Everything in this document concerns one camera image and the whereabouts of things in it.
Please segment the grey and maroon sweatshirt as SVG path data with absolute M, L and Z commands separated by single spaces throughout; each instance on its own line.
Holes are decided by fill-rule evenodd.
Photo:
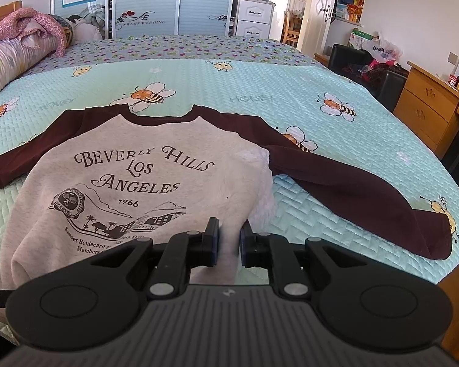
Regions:
M 68 110 L 44 133 L 0 155 L 0 189 L 23 186 L 0 252 L 0 289 L 133 239 L 165 243 L 219 221 L 219 256 L 197 283 L 234 282 L 240 228 L 274 214 L 284 174 L 334 214 L 431 259 L 450 256 L 445 215 L 412 208 L 395 187 L 359 168 L 304 151 L 262 118 L 194 106 L 140 117 L 127 105 Z

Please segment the teal bee-pattern bedspread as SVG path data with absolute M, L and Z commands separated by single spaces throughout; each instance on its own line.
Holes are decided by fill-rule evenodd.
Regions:
M 146 116 L 181 116 L 193 105 L 259 116 L 319 155 L 382 177 L 413 207 L 451 217 L 450 256 L 426 259 L 332 214 L 279 176 L 278 207 L 268 229 L 291 241 L 322 235 L 438 283 L 453 303 L 445 340 L 459 336 L 459 186 L 426 144 L 364 87 L 289 46 L 218 36 L 132 36 L 72 46 L 0 91 L 0 155 L 27 144 L 67 109 L 104 106 L 155 82 L 171 96 L 146 108 Z

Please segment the wooden dresser desk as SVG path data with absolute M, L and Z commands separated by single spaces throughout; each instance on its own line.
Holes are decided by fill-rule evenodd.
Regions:
M 459 133 L 459 91 L 409 62 L 394 115 L 441 159 Z

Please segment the white drawer cabinet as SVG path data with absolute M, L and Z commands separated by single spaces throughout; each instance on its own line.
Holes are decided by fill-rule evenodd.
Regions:
M 235 35 L 268 39 L 273 13 L 272 2 L 240 0 Z

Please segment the floral rolled quilt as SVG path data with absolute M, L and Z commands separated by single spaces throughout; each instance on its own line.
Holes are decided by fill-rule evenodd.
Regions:
M 13 38 L 0 42 L 0 92 L 13 80 L 55 51 L 54 36 L 40 38 L 37 34 L 23 39 Z

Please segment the white room door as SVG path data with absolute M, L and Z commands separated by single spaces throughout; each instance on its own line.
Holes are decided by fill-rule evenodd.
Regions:
M 314 57 L 324 51 L 335 0 L 307 0 L 297 49 Z

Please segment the pink crumpled garment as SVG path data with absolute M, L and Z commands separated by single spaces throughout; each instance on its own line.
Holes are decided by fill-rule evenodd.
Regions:
M 33 34 L 39 38 L 53 36 L 57 43 L 56 56 L 64 55 L 68 46 L 67 36 L 63 26 L 51 15 L 33 8 L 19 8 L 0 21 L 0 42 L 15 38 L 22 41 Z

